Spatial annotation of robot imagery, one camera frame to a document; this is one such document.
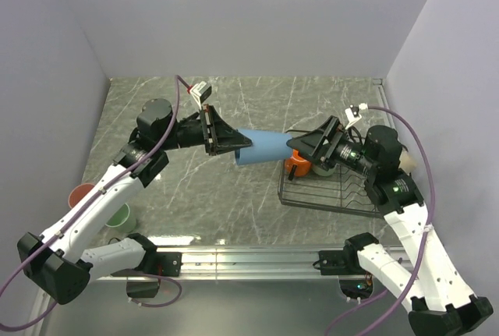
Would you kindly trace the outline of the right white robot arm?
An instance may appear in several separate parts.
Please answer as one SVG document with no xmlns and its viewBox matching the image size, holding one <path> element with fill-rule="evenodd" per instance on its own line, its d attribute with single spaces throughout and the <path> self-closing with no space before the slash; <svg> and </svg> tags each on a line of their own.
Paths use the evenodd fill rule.
<svg viewBox="0 0 499 336">
<path fill-rule="evenodd" d="M 464 335 L 494 309 L 466 284 L 430 221 L 430 210 L 412 177 L 400 167 L 403 146 L 388 126 L 372 126 L 365 140 L 349 140 L 337 118 L 291 138 L 288 146 L 323 170 L 342 165 L 364 179 L 370 201 L 402 244 L 413 269 L 406 270 L 370 233 L 347 239 L 343 263 L 365 271 L 396 297 L 416 335 Z"/>
</svg>

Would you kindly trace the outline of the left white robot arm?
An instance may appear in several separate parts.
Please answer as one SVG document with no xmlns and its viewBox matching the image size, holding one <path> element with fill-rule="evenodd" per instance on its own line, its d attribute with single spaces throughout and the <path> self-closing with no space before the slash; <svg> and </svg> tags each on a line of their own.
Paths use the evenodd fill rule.
<svg viewBox="0 0 499 336">
<path fill-rule="evenodd" d="M 157 247 L 139 233 L 95 249 L 87 246 L 129 198 L 146 189 L 168 165 L 168 151 L 202 146 L 215 156 L 252 144 L 209 104 L 181 121 L 176 111 L 163 98 L 148 101 L 129 142 L 99 183 L 60 222 L 39 236 L 26 233 L 18 241 L 24 274 L 58 304 L 72 302 L 91 281 L 116 272 L 157 272 Z"/>
</svg>

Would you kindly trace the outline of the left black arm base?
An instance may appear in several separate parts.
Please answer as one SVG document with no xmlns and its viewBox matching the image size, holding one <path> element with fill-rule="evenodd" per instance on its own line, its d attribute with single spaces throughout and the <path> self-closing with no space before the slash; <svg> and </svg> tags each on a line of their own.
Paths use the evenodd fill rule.
<svg viewBox="0 0 499 336">
<path fill-rule="evenodd" d="M 178 251 L 161 252 L 147 237 L 133 233 L 124 239 L 112 239 L 111 261 L 115 265 L 109 272 L 113 276 L 127 277 L 126 295 L 130 302 L 139 306 L 158 308 L 168 306 L 179 299 L 182 285 L 177 281 L 181 272 L 182 254 Z M 163 284 L 172 284 L 177 290 L 172 299 L 153 304 Z"/>
</svg>

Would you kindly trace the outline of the blue plastic cup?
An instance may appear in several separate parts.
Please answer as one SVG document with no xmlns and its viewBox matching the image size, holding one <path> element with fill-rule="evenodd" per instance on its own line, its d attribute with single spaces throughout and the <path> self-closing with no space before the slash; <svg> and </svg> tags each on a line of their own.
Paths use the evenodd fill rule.
<svg viewBox="0 0 499 336">
<path fill-rule="evenodd" d="M 238 132 L 249 138 L 252 144 L 235 152 L 237 165 L 283 161 L 292 156 L 293 149 L 287 145 L 292 138 L 290 133 L 254 129 L 238 129 Z"/>
</svg>

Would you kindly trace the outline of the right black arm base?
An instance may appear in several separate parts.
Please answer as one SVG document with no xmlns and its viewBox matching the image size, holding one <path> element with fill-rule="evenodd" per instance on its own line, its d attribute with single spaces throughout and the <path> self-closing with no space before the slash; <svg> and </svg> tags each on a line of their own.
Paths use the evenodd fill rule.
<svg viewBox="0 0 499 336">
<path fill-rule="evenodd" d="M 365 300 L 373 294 L 373 279 L 343 250 L 321 250 L 313 268 L 321 276 L 338 277 L 340 293 L 346 299 Z"/>
</svg>

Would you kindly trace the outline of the beige plastic cup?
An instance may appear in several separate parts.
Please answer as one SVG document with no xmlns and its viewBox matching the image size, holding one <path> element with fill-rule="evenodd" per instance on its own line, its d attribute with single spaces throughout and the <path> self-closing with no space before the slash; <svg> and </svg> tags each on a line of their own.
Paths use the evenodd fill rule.
<svg viewBox="0 0 499 336">
<path fill-rule="evenodd" d="M 406 174 L 410 175 L 416 168 L 416 160 L 407 152 L 402 151 L 399 158 L 399 166 Z"/>
</svg>

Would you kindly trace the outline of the salmon plastic cup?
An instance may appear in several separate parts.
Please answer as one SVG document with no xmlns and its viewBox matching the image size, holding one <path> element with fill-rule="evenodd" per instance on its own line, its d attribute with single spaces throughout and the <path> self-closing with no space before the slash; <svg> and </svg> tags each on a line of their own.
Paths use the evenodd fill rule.
<svg viewBox="0 0 499 336">
<path fill-rule="evenodd" d="M 83 183 L 75 187 L 68 197 L 69 207 L 74 208 L 93 188 L 92 183 Z"/>
</svg>

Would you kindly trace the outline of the orange mug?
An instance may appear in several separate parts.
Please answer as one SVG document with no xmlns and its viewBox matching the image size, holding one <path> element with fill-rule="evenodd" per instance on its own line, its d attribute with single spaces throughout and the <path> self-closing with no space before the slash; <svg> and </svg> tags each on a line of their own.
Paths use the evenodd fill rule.
<svg viewBox="0 0 499 336">
<path fill-rule="evenodd" d="M 301 157 L 297 150 L 294 150 L 292 156 L 285 160 L 285 172 L 288 174 L 289 181 L 307 175 L 311 167 L 312 164 Z"/>
</svg>

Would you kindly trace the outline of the pale green plastic cup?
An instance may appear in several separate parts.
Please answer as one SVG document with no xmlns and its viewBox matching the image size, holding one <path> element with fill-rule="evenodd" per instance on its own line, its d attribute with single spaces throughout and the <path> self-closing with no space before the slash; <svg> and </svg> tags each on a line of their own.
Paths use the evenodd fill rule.
<svg viewBox="0 0 499 336">
<path fill-rule="evenodd" d="M 321 177 L 329 177 L 329 176 L 332 176 L 334 174 L 334 169 L 331 168 L 331 169 L 328 169 L 328 170 L 324 170 L 323 168 L 321 168 L 320 166 L 316 166 L 316 165 L 312 165 L 311 167 L 312 171 L 314 174 L 318 175 L 318 176 L 321 176 Z"/>
</svg>

